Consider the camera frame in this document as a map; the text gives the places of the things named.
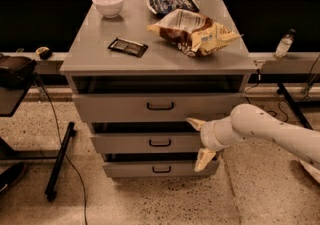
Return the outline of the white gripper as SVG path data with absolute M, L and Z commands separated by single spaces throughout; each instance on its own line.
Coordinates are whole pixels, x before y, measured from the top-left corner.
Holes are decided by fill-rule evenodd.
M 206 148 L 200 148 L 197 155 L 194 170 L 200 172 L 216 156 L 215 151 L 220 151 L 228 146 L 242 143 L 245 136 L 236 132 L 229 117 L 221 120 L 205 122 L 195 118 L 187 118 L 186 121 L 196 130 L 200 131 L 200 137 Z

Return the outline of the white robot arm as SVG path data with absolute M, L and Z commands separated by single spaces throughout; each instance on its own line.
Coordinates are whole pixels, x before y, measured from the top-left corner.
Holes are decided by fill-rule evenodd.
M 320 132 L 282 122 L 251 104 L 240 104 L 220 120 L 186 121 L 200 132 L 200 148 L 194 170 L 200 172 L 226 147 L 255 139 L 275 143 L 297 156 L 304 169 L 320 183 Z

